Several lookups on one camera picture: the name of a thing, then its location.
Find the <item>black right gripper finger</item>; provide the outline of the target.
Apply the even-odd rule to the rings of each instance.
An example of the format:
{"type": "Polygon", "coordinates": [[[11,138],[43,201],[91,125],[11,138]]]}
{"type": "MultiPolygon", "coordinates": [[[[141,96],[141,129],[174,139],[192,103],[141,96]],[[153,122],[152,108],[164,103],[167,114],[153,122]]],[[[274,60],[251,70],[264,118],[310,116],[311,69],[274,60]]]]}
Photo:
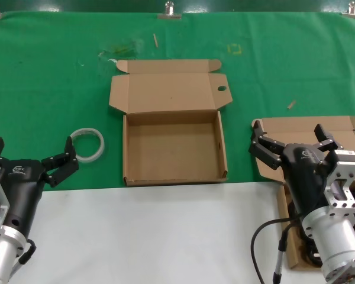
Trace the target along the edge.
{"type": "Polygon", "coordinates": [[[276,170],[282,163],[280,156],[285,149],[285,144],[266,135],[267,132],[263,131],[260,120],[255,120],[248,152],[271,169],[276,170]]]}
{"type": "Polygon", "coordinates": [[[314,147],[320,150],[321,152],[344,149],[344,147],[340,143],[335,141],[333,135],[326,131],[321,124],[317,124],[314,129],[314,133],[318,140],[318,143],[315,144],[314,147]]]}

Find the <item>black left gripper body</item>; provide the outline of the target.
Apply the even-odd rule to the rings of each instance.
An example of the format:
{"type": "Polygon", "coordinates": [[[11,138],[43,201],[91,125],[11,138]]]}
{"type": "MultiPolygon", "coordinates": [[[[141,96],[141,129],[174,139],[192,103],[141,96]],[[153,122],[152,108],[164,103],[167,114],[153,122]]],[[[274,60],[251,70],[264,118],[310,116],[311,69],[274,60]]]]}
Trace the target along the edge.
{"type": "Polygon", "coordinates": [[[0,185],[9,202],[3,225],[28,237],[44,185],[45,168],[39,160],[2,160],[0,185]]]}

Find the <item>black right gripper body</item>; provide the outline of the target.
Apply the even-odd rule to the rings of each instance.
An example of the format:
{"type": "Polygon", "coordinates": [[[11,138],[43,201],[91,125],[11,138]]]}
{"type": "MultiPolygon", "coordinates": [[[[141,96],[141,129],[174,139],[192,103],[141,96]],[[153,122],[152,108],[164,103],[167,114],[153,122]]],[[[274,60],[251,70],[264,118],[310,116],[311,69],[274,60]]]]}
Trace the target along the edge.
{"type": "Polygon", "coordinates": [[[280,155],[285,183],[299,215],[328,205],[324,195],[328,176],[324,152],[333,149],[333,143],[289,143],[280,155]]]}

